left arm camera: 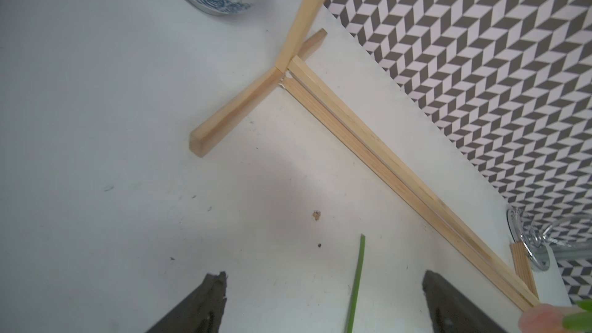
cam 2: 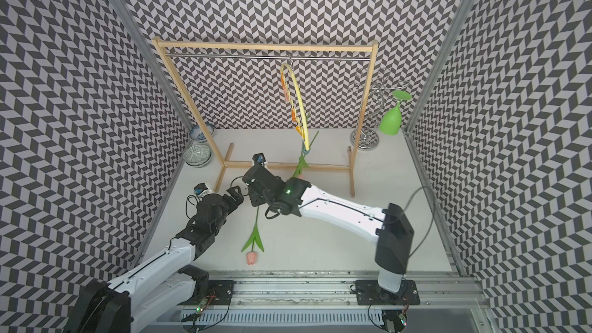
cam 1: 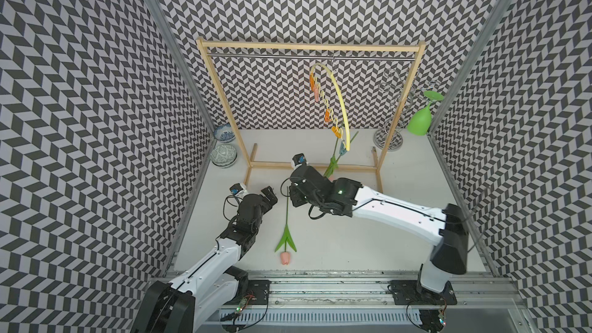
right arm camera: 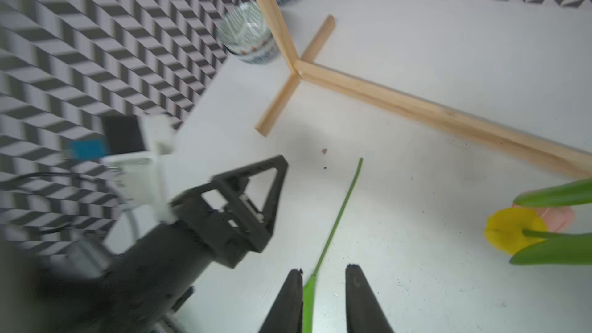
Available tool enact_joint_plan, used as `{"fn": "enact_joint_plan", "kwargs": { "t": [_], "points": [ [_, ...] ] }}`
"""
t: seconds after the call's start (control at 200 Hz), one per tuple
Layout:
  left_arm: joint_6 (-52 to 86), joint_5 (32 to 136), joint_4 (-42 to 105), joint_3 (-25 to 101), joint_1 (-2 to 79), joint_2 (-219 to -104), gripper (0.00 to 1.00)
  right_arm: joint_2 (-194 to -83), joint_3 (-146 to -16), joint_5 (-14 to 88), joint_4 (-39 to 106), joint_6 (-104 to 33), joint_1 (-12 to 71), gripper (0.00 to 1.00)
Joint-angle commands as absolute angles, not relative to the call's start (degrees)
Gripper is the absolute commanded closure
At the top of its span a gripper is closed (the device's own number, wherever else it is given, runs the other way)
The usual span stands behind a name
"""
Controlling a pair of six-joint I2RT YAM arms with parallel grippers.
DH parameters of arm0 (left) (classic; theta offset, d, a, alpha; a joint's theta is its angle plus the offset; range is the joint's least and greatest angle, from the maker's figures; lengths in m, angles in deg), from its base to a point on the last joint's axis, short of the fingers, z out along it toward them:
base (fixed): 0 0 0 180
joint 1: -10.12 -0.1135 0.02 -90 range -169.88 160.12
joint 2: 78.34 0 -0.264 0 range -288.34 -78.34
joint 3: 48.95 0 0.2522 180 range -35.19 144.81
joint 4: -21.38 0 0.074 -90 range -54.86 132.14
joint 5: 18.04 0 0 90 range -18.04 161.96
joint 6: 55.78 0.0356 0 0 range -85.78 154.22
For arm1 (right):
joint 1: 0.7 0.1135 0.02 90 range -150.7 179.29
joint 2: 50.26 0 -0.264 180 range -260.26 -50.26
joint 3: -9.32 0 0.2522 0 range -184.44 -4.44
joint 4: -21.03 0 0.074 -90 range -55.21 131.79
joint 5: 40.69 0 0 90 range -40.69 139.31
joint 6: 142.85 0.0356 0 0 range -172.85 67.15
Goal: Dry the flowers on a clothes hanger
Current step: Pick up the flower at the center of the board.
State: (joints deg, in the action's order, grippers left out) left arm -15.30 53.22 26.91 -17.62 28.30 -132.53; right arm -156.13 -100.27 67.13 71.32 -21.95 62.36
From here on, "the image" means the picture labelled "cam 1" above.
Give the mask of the yellow tulip flower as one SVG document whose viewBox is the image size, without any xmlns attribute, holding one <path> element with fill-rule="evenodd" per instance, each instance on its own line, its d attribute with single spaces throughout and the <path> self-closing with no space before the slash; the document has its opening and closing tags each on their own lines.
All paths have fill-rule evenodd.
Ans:
<svg viewBox="0 0 592 333">
<path fill-rule="evenodd" d="M 331 164 L 333 164 L 334 166 L 337 166 L 339 163 L 339 160 L 345 156 L 345 154 L 348 153 L 348 149 L 345 146 L 345 143 L 342 140 L 339 140 L 339 149 L 337 149 L 337 147 L 335 147 L 333 155 L 331 156 Z"/>
</svg>

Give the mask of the pink tulip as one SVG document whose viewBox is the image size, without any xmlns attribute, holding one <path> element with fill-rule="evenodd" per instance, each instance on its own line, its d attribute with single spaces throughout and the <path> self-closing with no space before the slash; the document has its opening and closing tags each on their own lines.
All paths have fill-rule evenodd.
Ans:
<svg viewBox="0 0 592 333">
<path fill-rule="evenodd" d="M 289 227 L 289 209 L 290 209 L 290 199 L 287 197 L 286 199 L 286 209 L 285 209 L 285 225 L 283 229 L 282 236 L 280 241 L 277 243 L 276 248 L 274 249 L 275 253 L 279 254 L 280 262 L 283 266 L 288 266 L 291 263 L 291 252 L 297 252 L 298 249 L 294 243 L 294 239 L 291 235 L 291 230 Z"/>
<path fill-rule="evenodd" d="M 335 142 L 333 154 L 332 154 L 329 164 L 323 174 L 324 177 L 331 179 L 335 170 L 338 168 L 339 158 L 341 157 L 341 148 L 342 148 L 342 140 L 340 138 L 337 138 L 336 142 Z"/>
</svg>

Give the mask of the yellow arched peg hanger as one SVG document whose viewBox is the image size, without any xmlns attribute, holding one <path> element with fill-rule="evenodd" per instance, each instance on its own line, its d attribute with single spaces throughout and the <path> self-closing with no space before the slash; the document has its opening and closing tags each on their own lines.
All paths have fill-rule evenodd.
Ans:
<svg viewBox="0 0 592 333">
<path fill-rule="evenodd" d="M 323 108 L 325 124 L 330 126 L 335 137 L 340 138 L 350 151 L 353 135 L 343 92 L 334 73 L 324 63 L 314 63 L 309 69 L 308 77 L 314 101 Z"/>
</svg>

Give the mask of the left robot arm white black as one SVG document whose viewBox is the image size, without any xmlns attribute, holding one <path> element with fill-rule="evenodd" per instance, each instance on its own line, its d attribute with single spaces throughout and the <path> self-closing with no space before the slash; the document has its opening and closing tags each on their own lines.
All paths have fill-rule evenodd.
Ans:
<svg viewBox="0 0 592 333">
<path fill-rule="evenodd" d="M 271 187 L 249 194 L 240 183 L 231 187 L 231 196 L 238 198 L 237 214 L 214 247 L 171 281 L 152 283 L 132 332 L 195 332 L 220 307 L 247 291 L 248 273 L 235 265 L 254 245 L 263 216 L 278 198 Z"/>
</svg>

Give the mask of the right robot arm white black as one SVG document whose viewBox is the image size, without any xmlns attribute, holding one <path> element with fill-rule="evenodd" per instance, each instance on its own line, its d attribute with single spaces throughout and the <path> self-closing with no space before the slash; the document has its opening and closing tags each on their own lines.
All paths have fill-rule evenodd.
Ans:
<svg viewBox="0 0 592 333">
<path fill-rule="evenodd" d="M 340 177 L 331 181 L 306 164 L 298 166 L 289 180 L 296 208 L 310 204 L 322 215 L 377 221 L 430 243 L 433 248 L 420 268 L 420 288 L 442 293 L 453 275 L 467 273 L 470 234 L 457 205 L 428 208 L 389 197 L 356 180 Z"/>
</svg>

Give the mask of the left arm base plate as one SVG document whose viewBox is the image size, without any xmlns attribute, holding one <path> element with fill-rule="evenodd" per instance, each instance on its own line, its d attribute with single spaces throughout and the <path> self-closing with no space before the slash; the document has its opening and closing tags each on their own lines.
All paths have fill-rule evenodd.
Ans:
<svg viewBox="0 0 592 333">
<path fill-rule="evenodd" d="M 224 304 L 225 308 L 234 306 L 237 308 L 243 298 L 251 298 L 248 306 L 261 305 L 267 306 L 271 289 L 271 281 L 268 279 L 249 280 L 240 282 L 235 296 Z"/>
</svg>

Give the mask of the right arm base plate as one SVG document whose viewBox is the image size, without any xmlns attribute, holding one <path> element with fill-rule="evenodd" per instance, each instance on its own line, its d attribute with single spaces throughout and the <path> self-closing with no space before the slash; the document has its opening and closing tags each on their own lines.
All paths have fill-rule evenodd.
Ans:
<svg viewBox="0 0 592 333">
<path fill-rule="evenodd" d="M 393 280 L 388 284 L 388 292 L 395 305 L 454 306 L 458 304 L 451 282 L 445 284 L 443 292 L 433 292 L 422 287 L 418 281 Z"/>
</svg>

